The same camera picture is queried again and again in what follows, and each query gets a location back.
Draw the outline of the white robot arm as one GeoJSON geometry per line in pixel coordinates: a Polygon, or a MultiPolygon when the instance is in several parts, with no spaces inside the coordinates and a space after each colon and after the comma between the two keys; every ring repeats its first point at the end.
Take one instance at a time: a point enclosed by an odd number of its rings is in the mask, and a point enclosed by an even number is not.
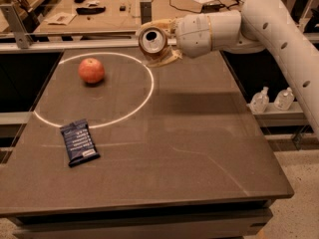
{"type": "Polygon", "coordinates": [[[281,0],[245,0],[240,10],[147,22],[137,30],[141,51],[155,67],[212,51],[266,49],[319,137],[319,52],[281,0]]]}

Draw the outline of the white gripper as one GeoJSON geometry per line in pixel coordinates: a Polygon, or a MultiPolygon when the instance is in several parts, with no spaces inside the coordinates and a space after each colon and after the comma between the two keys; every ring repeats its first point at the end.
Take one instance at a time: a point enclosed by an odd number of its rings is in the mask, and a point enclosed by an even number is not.
{"type": "Polygon", "coordinates": [[[138,36],[146,28],[156,27],[162,29],[168,37],[175,31],[176,45],[179,50],[172,47],[165,48],[160,54],[146,55],[145,64],[148,67],[162,67],[182,58],[182,54],[196,58],[211,51],[211,30],[207,16],[204,14],[186,15],[177,20],[160,19],[142,24],[136,31],[138,36]]]}

